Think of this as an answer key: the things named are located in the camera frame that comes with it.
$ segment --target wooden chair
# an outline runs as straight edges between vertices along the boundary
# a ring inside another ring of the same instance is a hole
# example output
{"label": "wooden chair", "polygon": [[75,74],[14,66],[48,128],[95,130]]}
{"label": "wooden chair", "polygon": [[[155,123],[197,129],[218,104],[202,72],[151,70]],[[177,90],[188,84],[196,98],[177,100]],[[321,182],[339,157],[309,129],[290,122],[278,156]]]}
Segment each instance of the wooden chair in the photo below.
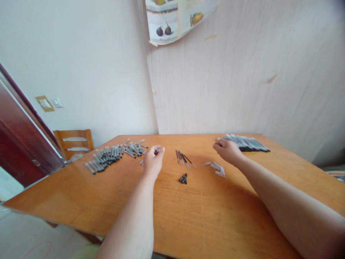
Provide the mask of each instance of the wooden chair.
{"label": "wooden chair", "polygon": [[[74,154],[85,154],[89,153],[90,151],[94,150],[93,146],[93,140],[91,136],[91,130],[72,130],[72,131],[54,131],[54,135],[56,138],[57,143],[59,144],[59,147],[61,148],[61,151],[64,155],[64,158],[66,160],[69,160]],[[65,141],[65,138],[71,138],[71,137],[82,137],[86,140],[84,141]],[[68,150],[73,147],[85,147],[88,150],[78,150],[78,151],[72,151]]]}

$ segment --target orange tabletop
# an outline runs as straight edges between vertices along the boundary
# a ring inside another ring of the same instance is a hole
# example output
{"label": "orange tabletop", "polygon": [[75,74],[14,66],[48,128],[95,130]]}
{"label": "orange tabletop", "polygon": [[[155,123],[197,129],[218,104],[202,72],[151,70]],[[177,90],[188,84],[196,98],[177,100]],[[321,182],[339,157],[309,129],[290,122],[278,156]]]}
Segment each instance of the orange tabletop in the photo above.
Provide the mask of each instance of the orange tabletop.
{"label": "orange tabletop", "polygon": [[[145,139],[143,144],[165,147],[163,167],[155,183],[154,251],[176,258],[298,258],[296,250],[276,227],[247,179],[223,161],[212,148],[222,135],[117,136],[99,149]],[[246,152],[268,168],[342,215],[345,184],[260,134],[256,138],[271,152]],[[197,169],[178,164],[181,150]],[[127,154],[105,172],[92,175],[85,162],[90,152],[4,205],[40,218],[105,236],[140,178],[141,158]],[[226,178],[210,166],[224,167]],[[179,178],[188,172],[188,184]]]}

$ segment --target tiled floor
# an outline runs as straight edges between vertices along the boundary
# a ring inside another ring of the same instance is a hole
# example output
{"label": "tiled floor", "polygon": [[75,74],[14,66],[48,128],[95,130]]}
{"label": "tiled floor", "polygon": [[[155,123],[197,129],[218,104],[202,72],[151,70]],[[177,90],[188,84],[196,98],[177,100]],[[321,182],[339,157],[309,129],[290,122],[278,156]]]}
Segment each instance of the tiled floor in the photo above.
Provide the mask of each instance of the tiled floor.
{"label": "tiled floor", "polygon": [[[70,259],[86,244],[89,241],[71,227],[52,228],[39,218],[0,206],[1,259]],[[165,257],[154,254],[152,259]]]}

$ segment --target door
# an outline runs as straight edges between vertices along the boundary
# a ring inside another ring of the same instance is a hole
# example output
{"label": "door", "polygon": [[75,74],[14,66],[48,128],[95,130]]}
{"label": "door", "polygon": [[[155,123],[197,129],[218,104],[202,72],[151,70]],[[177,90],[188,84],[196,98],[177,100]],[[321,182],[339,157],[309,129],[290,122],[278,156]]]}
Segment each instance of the door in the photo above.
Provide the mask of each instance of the door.
{"label": "door", "polygon": [[64,162],[51,132],[31,112],[11,80],[0,73],[0,165],[26,187],[60,169]]}

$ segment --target hand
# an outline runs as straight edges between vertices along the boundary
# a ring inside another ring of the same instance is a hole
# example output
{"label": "hand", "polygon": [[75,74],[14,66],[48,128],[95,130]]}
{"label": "hand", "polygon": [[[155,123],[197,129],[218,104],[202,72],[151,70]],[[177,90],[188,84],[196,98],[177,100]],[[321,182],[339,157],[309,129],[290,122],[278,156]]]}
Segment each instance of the hand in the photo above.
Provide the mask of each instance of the hand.
{"label": "hand", "polygon": [[162,168],[165,148],[160,145],[151,147],[144,156],[144,174],[155,180]]}
{"label": "hand", "polygon": [[230,140],[220,139],[213,145],[213,148],[220,154],[222,159],[234,166],[242,159],[246,158],[237,144]]}

